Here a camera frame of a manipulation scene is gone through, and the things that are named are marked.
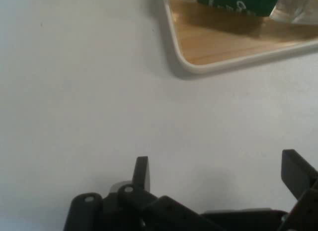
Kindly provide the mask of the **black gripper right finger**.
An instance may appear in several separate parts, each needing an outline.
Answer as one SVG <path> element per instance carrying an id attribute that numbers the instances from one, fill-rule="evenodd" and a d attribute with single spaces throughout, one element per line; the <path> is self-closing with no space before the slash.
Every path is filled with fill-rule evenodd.
<path id="1" fill-rule="evenodd" d="M 296 203 L 282 218 L 280 231 L 318 229 L 318 171 L 296 150 L 283 150 L 281 179 Z"/>

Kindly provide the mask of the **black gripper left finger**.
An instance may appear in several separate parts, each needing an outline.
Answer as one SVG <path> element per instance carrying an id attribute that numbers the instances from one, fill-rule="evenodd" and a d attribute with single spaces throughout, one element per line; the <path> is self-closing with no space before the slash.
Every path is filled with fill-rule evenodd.
<path id="1" fill-rule="evenodd" d="M 167 197 L 150 193 L 149 159 L 136 159 L 132 180 L 106 197 L 73 198 L 65 231 L 217 231 L 218 224 Z"/>

